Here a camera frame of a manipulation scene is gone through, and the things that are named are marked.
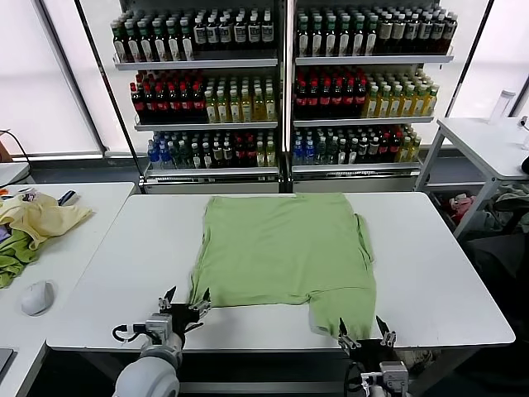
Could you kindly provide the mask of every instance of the green cloth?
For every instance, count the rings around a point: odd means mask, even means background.
[[[10,285],[25,265],[36,260],[36,251],[29,248],[32,241],[29,234],[13,229],[11,237],[0,243],[0,288]]]
[[[340,317],[352,337],[369,337],[372,260],[365,222],[343,194],[213,197],[189,302],[207,288],[213,307],[309,302],[333,337]]]

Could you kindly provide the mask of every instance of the beverage rack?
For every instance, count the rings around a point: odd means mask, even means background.
[[[406,5],[430,7],[438,1],[404,0]],[[370,5],[374,0],[337,0],[330,6]],[[377,1],[383,6],[399,6],[402,0]],[[80,1],[76,4],[82,19],[84,15]],[[390,126],[394,124],[426,123],[433,120],[432,115],[419,117],[318,117],[315,119],[297,119],[293,109],[293,87],[297,68],[311,67],[362,67],[378,65],[392,65],[398,68],[417,68],[424,64],[443,64],[453,60],[452,55],[371,55],[371,56],[318,56],[300,57],[296,54],[295,32],[297,29],[296,11],[299,7],[321,7],[321,0],[254,0],[251,4],[225,0],[221,4],[212,0],[192,2],[184,0],[178,3],[178,8],[238,8],[239,6],[260,10],[266,7],[272,10],[274,23],[274,48],[264,48],[248,51],[210,51],[198,52],[194,60],[166,60],[123,62],[114,55],[115,70],[123,73],[164,70],[197,70],[203,71],[205,76],[237,75],[248,73],[253,75],[271,76],[274,80],[274,96],[277,107],[277,121],[272,122],[224,122],[224,123],[152,123],[140,122],[136,118],[134,129],[145,134],[145,146],[149,135],[153,132],[179,132],[193,134],[194,132],[251,132],[261,129],[274,130],[275,156],[277,166],[255,168],[219,168],[219,169],[176,169],[153,170],[150,166],[145,169],[139,166],[141,173],[140,187],[150,193],[277,193],[277,192],[321,192],[321,191],[389,191],[410,190],[418,176],[421,164],[419,162],[406,163],[374,163],[374,164],[332,164],[332,165],[293,165],[292,136],[294,128],[306,127],[353,127],[353,126]],[[173,9],[174,2],[170,0],[121,0],[123,12],[153,8]],[[88,39],[91,41],[94,54],[98,59],[97,49],[91,40],[88,23],[85,23]],[[103,78],[107,76],[102,70]],[[112,97],[112,89],[107,83]],[[114,103],[118,118],[122,119],[119,107]],[[136,150],[124,123],[122,130],[126,135],[129,146],[136,156]]]

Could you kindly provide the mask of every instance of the floor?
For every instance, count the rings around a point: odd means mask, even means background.
[[[139,174],[133,164],[114,164],[104,167],[89,166],[86,168],[36,167],[33,172],[33,178],[37,183],[42,184],[117,181],[137,183]],[[431,172],[432,183],[468,181],[480,182],[483,181],[483,176],[464,158],[440,158]],[[510,347],[485,349],[478,352],[452,375],[428,390],[425,396],[527,396],[529,395],[529,378],[524,372],[525,366],[516,367],[516,364],[514,364],[516,362],[524,362],[525,360],[523,359],[527,357],[527,353],[529,353],[529,347],[524,343],[515,343]],[[131,359],[134,359],[134,357],[129,356],[125,360]],[[275,368],[280,362],[284,362],[284,357],[276,357],[276,359],[277,361],[267,361],[270,366],[268,368],[262,366],[256,369],[256,373],[262,376],[272,371],[270,368]],[[329,366],[329,362],[336,364],[336,358],[332,360],[334,361],[328,361],[323,356],[315,358],[315,364],[309,366],[308,373],[312,374],[311,377],[313,378],[313,374],[316,372],[318,375],[322,375],[331,371],[333,378],[336,374],[341,377],[343,374],[341,368]],[[221,364],[216,363],[218,365],[212,364],[209,359],[205,360],[204,365],[201,362],[193,361],[184,360],[184,363],[188,365],[188,368],[196,366],[198,372],[205,371],[204,368],[209,368],[213,365],[216,370],[220,371],[220,374],[225,376],[233,375],[232,372],[227,370],[227,368],[231,370],[233,368],[230,365],[226,365],[225,361],[223,364],[222,361]],[[294,376],[301,376],[298,374],[299,368],[297,370],[291,369],[291,371],[293,371]],[[57,397],[70,396],[72,390],[75,390],[74,393],[81,397],[93,395],[110,396],[113,392],[113,385],[106,376],[80,355],[68,352],[50,352],[29,396],[36,397],[49,395],[50,393]]]

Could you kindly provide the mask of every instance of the cloth pile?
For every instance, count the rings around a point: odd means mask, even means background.
[[[352,337],[366,338],[372,260],[364,219],[343,194],[213,197],[189,302],[207,288],[213,307],[308,302],[320,329],[337,337],[343,318]]]
[[[37,259],[43,242],[62,236],[90,213],[75,205],[60,207],[56,199],[38,192],[0,201],[0,288]]]

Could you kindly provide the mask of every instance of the table leg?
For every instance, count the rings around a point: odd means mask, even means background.
[[[500,184],[501,180],[496,178],[491,178],[487,182],[485,182],[485,185],[479,191],[476,200],[472,203],[469,210],[461,219],[460,224],[454,230],[455,238],[462,238],[466,234],[470,221],[472,220],[472,217],[474,216],[476,211],[481,208],[481,205],[485,200],[490,199],[493,194],[496,193]]]
[[[479,349],[450,349],[445,350],[419,377],[410,384],[410,394],[413,397],[422,395],[435,383],[449,375],[455,368],[471,358]]]
[[[439,154],[439,150],[441,149],[444,140],[445,136],[442,134],[441,129],[437,129],[436,137],[434,138],[431,144],[430,150],[427,154],[427,158],[425,159],[424,164],[422,165],[421,173],[419,174],[417,182],[415,183],[414,190],[416,192],[421,192],[423,190],[424,185],[427,182],[428,175],[430,174],[431,167],[433,166],[433,162],[437,158],[437,155]]]

